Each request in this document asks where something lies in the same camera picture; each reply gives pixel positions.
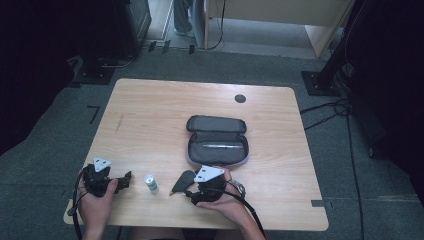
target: person's leg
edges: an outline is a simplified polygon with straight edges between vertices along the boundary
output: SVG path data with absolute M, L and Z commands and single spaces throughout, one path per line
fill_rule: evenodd
M 179 32 L 189 32 L 192 28 L 188 21 L 188 9 L 193 0 L 174 0 L 174 27 Z
M 131 227 L 128 232 L 129 240 L 175 239 L 184 240 L 180 228 L 165 227 Z
M 215 240 L 244 240 L 240 229 L 224 230 L 220 229 L 216 232 Z

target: open case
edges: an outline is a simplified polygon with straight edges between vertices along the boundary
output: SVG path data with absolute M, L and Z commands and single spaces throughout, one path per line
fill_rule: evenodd
M 249 145 L 246 123 L 240 119 L 192 116 L 187 130 L 193 135 L 188 141 L 188 162 L 209 166 L 244 164 L 248 160 Z

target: table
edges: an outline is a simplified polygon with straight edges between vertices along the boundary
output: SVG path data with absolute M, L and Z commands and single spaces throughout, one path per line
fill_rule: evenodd
M 222 17 L 223 2 L 206 0 L 204 5 L 204 0 L 194 1 L 193 19 L 198 46 L 208 48 L 208 19 Z M 345 25 L 353 4 L 354 0 L 231 0 L 226 1 L 224 17 L 305 25 L 315 54 L 320 57 L 337 30 Z
M 236 102 L 238 94 L 246 102 Z M 133 173 L 130 187 L 115 195 L 108 224 L 236 228 L 219 213 L 195 207 L 183 194 L 168 195 L 183 171 L 200 168 L 186 161 L 191 134 L 185 127 L 192 115 L 246 122 L 249 160 L 230 170 L 246 187 L 246 200 L 264 229 L 327 229 L 292 89 L 141 79 L 118 80 L 84 163 L 92 163 L 94 157 L 112 161 L 111 178 Z M 149 173 L 159 186 L 156 194 L 143 181 Z M 72 223 L 66 213 L 64 219 Z

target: white tag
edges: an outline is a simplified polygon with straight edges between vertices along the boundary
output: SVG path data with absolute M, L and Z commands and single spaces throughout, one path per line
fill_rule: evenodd
M 93 164 L 94 164 L 94 170 L 96 170 L 96 172 L 100 172 L 101 170 L 110 166 L 112 162 L 96 157 L 93 159 Z
M 219 175 L 224 174 L 224 170 L 220 168 L 202 166 L 199 170 L 199 173 L 194 178 L 194 182 L 207 182 L 213 178 L 218 177 Z

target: black cable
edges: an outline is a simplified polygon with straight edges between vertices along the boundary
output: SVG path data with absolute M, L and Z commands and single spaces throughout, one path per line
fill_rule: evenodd
M 322 104 L 322 105 L 318 105 L 318 106 L 314 106 L 314 107 L 304 109 L 304 110 L 300 111 L 300 114 L 304 114 L 304 113 L 307 113 L 307 112 L 310 112 L 310 111 L 313 111 L 313 110 L 316 110 L 316 109 L 319 109 L 319 108 L 322 108 L 322 107 L 327 107 L 327 106 L 333 107 L 335 114 L 331 115 L 330 117 L 324 118 L 324 119 L 312 124 L 309 127 L 305 127 L 304 130 L 308 130 L 308 129 L 311 129 L 315 126 L 318 126 L 318 125 L 330 120 L 331 118 L 333 118 L 335 116 L 345 115 L 349 111 L 350 103 L 349 103 L 348 99 L 343 98 L 343 99 L 340 99 L 340 100 L 333 102 L 333 103 L 325 103 L 325 104 Z
M 221 15 L 221 27 L 220 27 L 220 30 L 221 30 L 221 37 L 219 38 L 219 41 L 218 41 L 218 43 L 215 45 L 215 46 L 213 46 L 213 47 L 211 47 L 211 48 L 208 48 L 207 50 L 214 50 L 216 47 L 218 47 L 218 45 L 221 43 L 221 41 L 222 41 L 222 36 L 224 35 L 224 14 L 225 14 L 225 2 L 226 2 L 226 0 L 224 0 L 224 5 L 222 6 L 222 15 Z
M 127 63 L 125 63 L 123 65 L 116 65 L 116 66 L 113 66 L 113 65 L 111 65 L 111 66 L 102 65 L 100 67 L 102 67 L 102 68 L 124 68 L 124 67 L 130 65 L 134 61 L 134 59 L 135 59 L 135 57 L 132 57 L 129 62 L 127 62 Z
M 121 232 L 122 232 L 122 226 L 119 227 L 118 229 L 118 235 L 116 236 L 116 240 L 119 240 L 121 238 Z
M 84 174 L 83 171 L 81 171 L 77 177 L 77 180 L 75 181 L 75 187 L 74 187 L 74 194 L 72 196 L 72 208 L 70 209 L 70 211 L 68 211 L 68 215 L 69 213 L 72 213 L 72 219 L 74 222 L 74 228 L 75 228 L 75 232 L 77 234 L 77 237 L 79 240 L 82 240 L 82 233 L 81 233 L 81 228 L 79 226 L 79 222 L 78 222 L 78 213 L 77 213 L 77 208 L 78 208 L 78 203 L 81 200 L 82 197 L 85 196 L 85 194 L 83 196 L 81 196 L 78 201 L 77 201 L 77 194 L 78 194 L 78 186 L 79 186 L 79 182 L 81 180 L 82 175 Z
M 356 26 L 355 26 L 356 21 L 358 20 L 358 17 L 359 17 L 359 15 L 361 14 L 361 12 L 362 12 L 362 10 L 363 10 L 363 8 L 364 8 L 364 6 L 365 6 L 365 4 L 366 4 L 366 3 L 367 3 L 367 1 L 366 1 L 366 0 L 362 3 L 362 6 L 361 6 L 361 8 L 359 9 L 358 14 L 356 14 L 355 19 L 353 20 L 353 22 L 352 22 L 352 24 L 351 24 L 351 26 L 350 26 L 350 28 L 349 28 L 349 32 L 347 33 L 347 36 L 346 36 L 346 42 L 345 42 L 345 45 L 344 45 L 344 54 L 345 54 L 345 56 L 344 56 L 344 57 L 345 57 L 345 62 L 346 62 L 346 63 L 348 63 L 348 62 L 349 62 L 349 60 L 348 60 L 348 58 L 347 58 L 347 44 L 348 44 L 348 42 L 349 42 L 350 34 L 351 34 L 351 32 L 352 32 L 352 28 L 356 27 Z
M 326 119 L 321 120 L 320 122 L 312 125 L 311 127 L 316 126 L 316 125 L 319 125 L 320 123 L 325 122 L 325 121 L 327 121 L 328 119 L 330 119 L 330 118 L 332 118 L 334 116 L 338 116 L 338 115 L 344 115 L 344 116 L 346 116 L 348 136 L 349 136 L 350 159 L 351 159 L 351 164 L 352 164 L 352 169 L 353 169 L 353 177 L 354 177 L 354 180 L 355 180 L 355 189 L 356 189 L 356 193 L 357 193 L 357 196 L 358 196 L 359 218 L 360 218 L 360 225 L 361 225 L 361 240 L 363 240 L 363 239 L 365 239 L 364 213 L 363 213 L 363 209 L 362 209 L 362 198 L 361 198 L 361 191 L 359 189 L 358 174 L 356 172 L 355 159 L 354 159 L 354 156 L 353 156 L 352 131 L 350 129 L 350 121 L 349 121 L 351 105 L 350 105 L 348 99 L 340 99 L 340 100 L 338 100 L 338 101 L 336 101 L 334 103 L 322 104 L 322 105 L 319 105 L 319 106 L 307 108 L 307 109 L 302 110 L 300 112 L 302 114 L 302 113 L 313 111 L 313 110 L 316 110 L 316 109 L 319 109 L 319 108 L 325 107 L 325 106 L 333 106 L 334 111 L 336 112 L 336 114 L 334 114 L 331 117 L 328 117 Z M 342 111 L 339 111 L 339 110 L 337 110 L 337 107 L 342 107 L 343 110 Z
M 347 131 L 348 131 L 348 135 L 349 135 L 350 159 L 351 159 L 351 162 L 352 162 L 353 177 L 355 179 L 356 193 L 358 195 L 359 219 L 360 219 L 360 222 L 361 222 L 361 239 L 363 240 L 363 239 L 365 239 L 364 213 L 363 213 L 363 210 L 362 210 L 361 191 L 359 190 L 358 176 L 357 176 L 357 173 L 356 173 L 356 166 L 355 166 L 355 161 L 354 161 L 354 157 L 353 157 L 352 132 L 350 130 L 349 112 L 347 113 L 346 119 L 347 119 L 346 120 L 347 121 Z
M 261 223 L 261 221 L 259 220 L 258 215 L 256 214 L 255 209 L 254 209 L 254 208 L 253 208 L 253 207 L 252 207 L 252 206 L 251 206 L 251 205 L 250 205 L 250 204 L 249 204 L 246 200 L 244 200 L 242 197 L 240 197 L 240 196 L 238 196 L 238 195 L 236 195 L 236 194 L 233 194 L 233 193 L 227 192 L 227 191 L 225 191 L 225 190 L 219 190 L 219 189 L 215 189 L 215 188 L 205 188 L 205 187 L 202 187 L 202 188 L 199 188 L 199 190 L 210 190 L 210 191 L 215 191 L 215 192 L 225 193 L 225 194 L 227 194 L 227 195 L 232 196 L 232 197 L 233 197 L 233 198 L 235 198 L 237 201 L 241 202 L 244 206 L 246 206 L 246 207 L 247 207 L 247 209 L 249 209 L 250 213 L 252 214 L 253 219 L 255 219 L 256 224 L 258 225 L 259 230 L 261 231 L 262 235 L 263 235 L 263 236 L 264 236 L 264 238 L 266 239 L 265 231 L 264 231 L 264 229 L 263 229 L 263 227 L 262 227 L 262 223 Z

